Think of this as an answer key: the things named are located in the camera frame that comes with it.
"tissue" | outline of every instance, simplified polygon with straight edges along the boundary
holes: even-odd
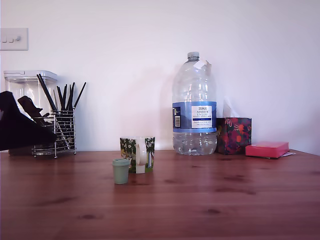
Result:
[[[227,97],[223,101],[222,118],[216,119],[216,125],[216,152],[224,155],[246,153],[246,146],[251,144],[252,119],[239,117]]]

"wall plate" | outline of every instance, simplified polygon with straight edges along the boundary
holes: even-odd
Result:
[[[0,51],[28,51],[28,28],[1,28]]]

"green lid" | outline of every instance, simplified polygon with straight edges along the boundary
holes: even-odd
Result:
[[[115,159],[112,161],[112,166],[128,166],[130,161],[128,159]]]

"bottle cap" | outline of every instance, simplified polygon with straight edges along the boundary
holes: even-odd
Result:
[[[191,51],[188,53],[188,58],[191,57],[199,57],[199,52],[198,51]]]

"wire utensil holder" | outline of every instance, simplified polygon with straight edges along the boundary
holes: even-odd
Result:
[[[75,129],[75,108],[72,110],[52,110],[48,116],[41,117],[48,123],[43,128],[48,128],[57,136],[54,143],[36,145],[32,149],[34,157],[42,155],[54,155],[73,152],[76,154],[76,129]]]

